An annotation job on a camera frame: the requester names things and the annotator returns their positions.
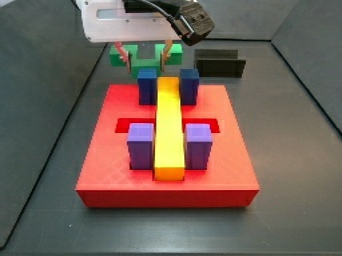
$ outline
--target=green block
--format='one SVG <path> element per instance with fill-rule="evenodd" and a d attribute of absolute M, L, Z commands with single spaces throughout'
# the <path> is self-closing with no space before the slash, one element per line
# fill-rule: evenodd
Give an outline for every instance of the green block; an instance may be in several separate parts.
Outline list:
<path fill-rule="evenodd" d="M 131 75 L 138 78 L 139 70 L 142 68 L 155 68 L 157 74 L 161 76 L 161 54 L 165 49 L 165 44 L 155 45 L 155 58 L 154 59 L 138 59 L 138 45 L 126 45 L 124 49 L 131 53 Z M 112 46 L 110 51 L 111 64 L 115 67 L 126 66 L 126 63 L 120 59 L 120 53 Z M 174 44 L 170 50 L 170 58 L 166 65 L 182 65 L 183 62 L 183 49 L 181 44 Z"/>
<path fill-rule="evenodd" d="M 142 68 L 157 69 L 157 74 L 161 76 L 161 58 L 138 59 L 138 45 L 126 45 L 124 49 L 132 54 L 131 58 L 131 75 L 138 78 L 139 70 Z"/>
<path fill-rule="evenodd" d="M 165 49 L 165 44 L 157 44 L 157 53 L 161 56 L 163 49 Z M 170 49 L 170 57 L 167 59 L 166 65 L 182 65 L 183 64 L 183 47 L 182 44 L 174 44 L 171 49 Z"/>
<path fill-rule="evenodd" d="M 124 67 L 126 63 L 120 58 L 120 53 L 116 48 L 112 46 L 110 50 L 110 60 L 114 67 Z"/>

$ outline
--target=purple block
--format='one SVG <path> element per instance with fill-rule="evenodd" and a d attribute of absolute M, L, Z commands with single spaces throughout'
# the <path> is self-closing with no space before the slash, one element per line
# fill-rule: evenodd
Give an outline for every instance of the purple block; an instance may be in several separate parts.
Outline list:
<path fill-rule="evenodd" d="M 213 146 L 213 135 L 209 124 L 186 126 L 186 169 L 207 170 Z"/>
<path fill-rule="evenodd" d="M 154 168 L 154 124 L 131 124 L 127 139 L 131 169 Z"/>

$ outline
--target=black block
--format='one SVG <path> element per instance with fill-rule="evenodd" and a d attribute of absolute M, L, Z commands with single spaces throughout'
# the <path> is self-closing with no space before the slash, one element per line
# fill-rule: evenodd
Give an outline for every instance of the black block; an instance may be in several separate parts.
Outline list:
<path fill-rule="evenodd" d="M 238 59 L 238 50 L 195 50 L 194 67 L 201 77 L 241 78 L 246 60 Z"/>

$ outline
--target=gray wall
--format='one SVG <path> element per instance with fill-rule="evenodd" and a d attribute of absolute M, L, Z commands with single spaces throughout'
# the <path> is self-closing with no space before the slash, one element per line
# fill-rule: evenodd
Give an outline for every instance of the gray wall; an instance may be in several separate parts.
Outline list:
<path fill-rule="evenodd" d="M 273 43 L 342 131 L 342 1 L 301 0 Z"/>
<path fill-rule="evenodd" d="M 14 2 L 15 0 L 0 0 L 0 7 L 4 6 L 6 4 Z"/>
<path fill-rule="evenodd" d="M 0 247 L 103 50 L 79 19 L 68 0 L 0 8 Z"/>
<path fill-rule="evenodd" d="M 210 38 L 271 40 L 299 0 L 199 0 L 215 22 Z"/>

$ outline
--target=black cable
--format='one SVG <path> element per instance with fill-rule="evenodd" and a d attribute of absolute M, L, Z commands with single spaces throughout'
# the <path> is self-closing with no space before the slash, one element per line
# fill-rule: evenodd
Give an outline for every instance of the black cable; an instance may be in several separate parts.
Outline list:
<path fill-rule="evenodd" d="M 167 19 L 167 21 L 171 23 L 174 21 L 174 17 L 171 14 L 169 14 L 158 5 L 155 5 L 154 3 L 151 3 L 147 0 L 134 0 L 136 2 L 140 2 L 149 6 L 151 6 Z"/>

